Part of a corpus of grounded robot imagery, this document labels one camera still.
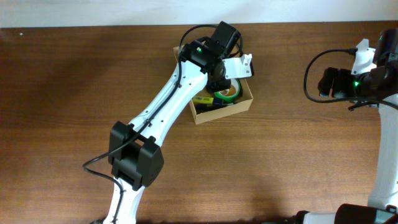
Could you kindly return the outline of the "yellow highlighter pen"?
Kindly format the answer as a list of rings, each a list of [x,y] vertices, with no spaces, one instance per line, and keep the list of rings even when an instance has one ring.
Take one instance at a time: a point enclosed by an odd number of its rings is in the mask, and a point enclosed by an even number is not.
[[[194,104],[204,104],[204,105],[222,105],[223,100],[220,98],[212,98],[207,96],[194,96],[192,98]]]

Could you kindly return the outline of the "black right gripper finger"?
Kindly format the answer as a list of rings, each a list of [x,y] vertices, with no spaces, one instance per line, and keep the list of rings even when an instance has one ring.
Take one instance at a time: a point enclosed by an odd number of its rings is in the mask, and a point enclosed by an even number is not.
[[[332,85],[333,98],[351,98],[354,97],[354,76],[351,70],[338,69]]]
[[[334,79],[337,77],[338,69],[329,67],[325,69],[321,80],[318,82],[319,96],[329,96]]]

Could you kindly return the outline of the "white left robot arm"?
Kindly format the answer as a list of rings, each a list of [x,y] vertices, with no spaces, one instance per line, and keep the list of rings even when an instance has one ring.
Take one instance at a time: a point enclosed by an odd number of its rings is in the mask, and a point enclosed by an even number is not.
[[[253,76],[252,56],[243,53],[240,32],[221,21],[214,33],[177,47],[175,70],[148,107],[128,124],[111,128],[109,151],[114,193],[102,223],[135,223],[143,191],[160,174],[163,141],[183,108],[202,89],[228,89],[232,80]]]

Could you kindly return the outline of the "yellow tape roll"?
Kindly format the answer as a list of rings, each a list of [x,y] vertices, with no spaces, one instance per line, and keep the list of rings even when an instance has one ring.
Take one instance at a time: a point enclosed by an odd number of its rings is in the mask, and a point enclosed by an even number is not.
[[[218,93],[221,96],[232,97],[232,96],[234,96],[237,93],[237,91],[236,91],[235,88],[230,88],[230,89],[227,89],[227,90],[219,91]]]

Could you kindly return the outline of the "green tape roll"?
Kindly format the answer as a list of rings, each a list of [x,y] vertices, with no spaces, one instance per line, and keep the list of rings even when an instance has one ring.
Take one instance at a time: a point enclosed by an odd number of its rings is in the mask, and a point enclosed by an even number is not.
[[[216,98],[222,99],[226,103],[234,103],[241,92],[241,83],[237,79],[231,80],[229,89],[214,92]]]

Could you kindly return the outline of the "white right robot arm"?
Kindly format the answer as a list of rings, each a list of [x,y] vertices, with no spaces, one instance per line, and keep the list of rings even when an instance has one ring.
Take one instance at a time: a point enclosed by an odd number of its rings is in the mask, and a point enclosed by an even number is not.
[[[285,223],[397,223],[397,29],[382,31],[375,48],[363,39],[346,53],[354,57],[352,69],[327,68],[317,103],[349,101],[350,111],[378,109],[381,140],[372,192],[365,206],[344,203],[333,213],[302,210]]]

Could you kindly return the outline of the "cardboard box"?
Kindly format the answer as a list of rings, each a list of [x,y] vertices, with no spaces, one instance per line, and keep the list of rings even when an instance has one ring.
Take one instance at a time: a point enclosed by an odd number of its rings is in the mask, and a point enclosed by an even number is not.
[[[196,124],[205,123],[214,119],[223,118],[232,114],[247,111],[253,101],[253,95],[245,79],[237,79],[241,83],[241,96],[239,96],[232,106],[220,108],[218,110],[199,113],[195,109],[192,101],[194,96],[210,96],[205,91],[208,75],[199,71],[199,67],[191,62],[183,62],[181,68],[175,69],[175,74],[183,72],[180,84],[182,85],[171,97],[169,104],[165,107],[165,112],[160,116],[165,123],[174,123],[184,107],[189,105]]]

